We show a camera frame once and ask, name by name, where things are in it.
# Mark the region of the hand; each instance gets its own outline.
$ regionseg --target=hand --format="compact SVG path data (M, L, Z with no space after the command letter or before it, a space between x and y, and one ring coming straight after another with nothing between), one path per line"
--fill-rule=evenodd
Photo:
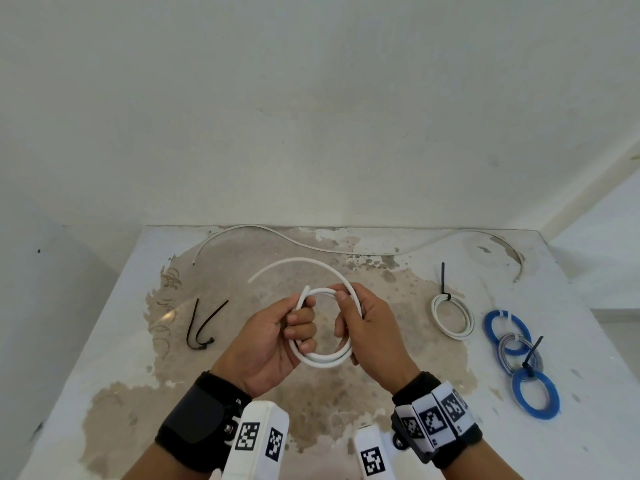
M341 347L351 338L351 361L380 386L395 394L420 373L406 351L400 328L388 303L359 283L352 283L358 295L363 317L343 284L332 285L340 314L335 319L334 335L342 337Z
M292 312L299 298L300 294L283 298L249 318L211 373L251 397L280 384L300 363L291 351L290 339L301 340L299 350L304 354L316 351L316 298L309 296L305 300L308 308Z

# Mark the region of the white wire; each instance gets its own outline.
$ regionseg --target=white wire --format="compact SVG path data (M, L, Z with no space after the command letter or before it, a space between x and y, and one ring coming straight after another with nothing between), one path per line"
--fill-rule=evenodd
M311 259L311 258L281 259L280 261L276 261L274 263L271 263L268 266L263 267L260 271L258 271L251 278L249 278L247 282L251 283L254 279L260 276L262 273L270 270L273 267L276 267L285 263L290 263L290 262L306 262L310 264L316 264L320 267L325 268L327 271L331 271L333 274L335 274L338 277L338 279L340 279L342 284L344 284L344 286L347 288L347 291L349 291L351 298L354 300L356 304L356 308L358 309L359 315L362 316L360 301L358 300L356 291L351 286L351 283L348 282L347 279L343 275L338 273L334 268L332 268L328 264L323 263L322 261L316 261L315 259ZM335 291L332 289L316 288L313 290L309 290L309 286L305 286L304 290L302 290L302 293L300 293L300 298L294 310L299 310L300 308L302 308L302 305L304 304L305 299L308 296L317 295L317 294L331 296L332 298L335 298ZM340 365L342 362L344 362L351 356L351 339L347 339L346 343L342 346L340 350L329 355L322 355L322 354L316 354L316 353L309 353L304 355L302 354L302 352L300 352L300 350L298 350L298 345L295 341L290 340L289 345L291 347L291 351L296 357L298 357L300 362L306 363L307 365L310 365L311 367L315 367L316 369L331 369L332 367L336 367L337 365Z
M465 318L465 329L462 332L455 333L451 330L446 329L438 318L438 306L443 301L446 301L448 297L449 295L447 294L439 294L431 300L431 314L433 316L433 321L436 323L436 326L441 330L441 332L443 332L446 336L456 340L466 339L469 335L471 335L471 332L473 332L474 327L476 326L476 319L474 318L473 312L469 309L468 306L466 306L466 304L462 300L460 300L460 298L452 296L451 302L460 309L462 315Z
M512 245L510 245L507 241L505 241L499 235L492 234L491 232L487 232L487 231L482 230L482 229L455 229L455 230L452 230L450 232L445 232L443 234L440 234L439 236L436 236L433 239L430 239L428 241L424 241L424 242L418 244L417 246L414 246L412 248L409 248L407 250L403 250L402 252L397 252L397 253L356 253L354 251L340 251L340 250L322 249L322 248L316 248L314 246L309 246L308 244L304 244L302 242L298 242L295 239L292 239L292 238L284 235L283 233L279 233L275 229L272 229L272 228L267 227L267 226L261 226L259 224L241 224L239 226L231 226L231 227L227 227L226 229L222 229L221 231L219 231L219 232L217 232L217 233L215 233L213 235L210 235L208 238L206 238L202 242L202 244L200 245L200 247L196 251L196 254L193 257L192 265L195 266L196 259L198 258L198 255L200 254L201 250L204 248L204 246L207 245L207 243L209 241L211 241L212 239L215 239L220 234L224 234L226 232L229 232L229 231L235 230L235 229L242 229L244 227L255 227L255 228L258 228L258 229L267 230L267 231L272 232L272 233L274 233L276 235L279 235L280 237L283 237L284 239L286 239L289 242L293 242L293 244L297 244L298 246L302 246L303 248L311 249L313 251L320 251L320 252L323 252L323 253L330 253L330 254L344 254L344 255L347 255L347 256L380 256L380 257L382 257L382 256L400 256L402 254L412 253L414 251L417 251L418 249L422 249L425 246L433 244L434 242L438 242L439 240L444 239L445 237L449 237L450 235L457 234L459 232L479 232L480 234L487 234L487 235L490 235L490 236L492 236L492 237L494 237L496 239L499 239L501 242L505 243L516 254L516 256L518 258L518 263L520 265L520 272L514 278L514 280L513 280L514 283L520 279L520 277L522 275L522 272L524 270L524 264L522 262L522 258L520 257L520 253L517 252L516 249Z

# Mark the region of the right hand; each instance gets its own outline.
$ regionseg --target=right hand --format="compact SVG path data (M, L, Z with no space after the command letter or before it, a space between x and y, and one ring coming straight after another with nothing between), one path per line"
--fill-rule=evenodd
M409 384L420 369L409 356L400 328L388 303L359 283L352 283L363 316L343 284L329 286L336 290L340 314L335 319L334 335L341 337L341 347L351 338L352 362L362 366L380 386L391 394Z

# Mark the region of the white table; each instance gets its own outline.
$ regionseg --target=white table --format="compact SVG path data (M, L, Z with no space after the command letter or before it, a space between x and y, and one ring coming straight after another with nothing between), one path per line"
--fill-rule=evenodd
M320 268L295 264L246 284L258 269L290 256L324 260L388 299L419 366L458 387L487 441L524 478L637 478L640 385L538 233L496 232L526 259L521 279L513 283L516 259L499 241L472 232L454 233L395 259L380 259L309 251L266 231L242 229L213 240L192 266L197 244L216 229L144 230L22 480L121 476L248 316L305 284L335 282ZM362 253L407 249L444 233L356 228L285 232L318 247ZM428 312L431 298L439 293L441 261L447 265L447 285L464 295L477 318L476 330L466 342L441 334ZM196 297L197 323L230 300L204 329L201 340L216 339L206 351L192 351L184 343ZM324 300L317 320L319 342L327 351L335 346L327 315L337 307ZM455 320L457 311L450 306L441 307L442 316ZM556 383L562 401L561 414L554 420L529 417L511 397L509 380L481 326L485 313L494 308L523 319L534 339L545 336L540 346L545 373ZM527 394L533 402L540 400L535 386ZM383 428L389 425L388 394L350 363L329 371L301 365L266 398L291 417L281 479L359 478L350 442L354 428L371 421ZM426 471L428 478L440 476L431 466Z

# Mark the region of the left hand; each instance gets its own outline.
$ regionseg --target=left hand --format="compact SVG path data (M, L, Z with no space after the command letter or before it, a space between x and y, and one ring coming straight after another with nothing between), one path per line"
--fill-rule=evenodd
M252 398L280 384L300 361L289 340L300 340L300 352L316 351L316 298L305 300L308 308L295 312L300 294L283 298L254 314L211 368L211 373L231 382Z

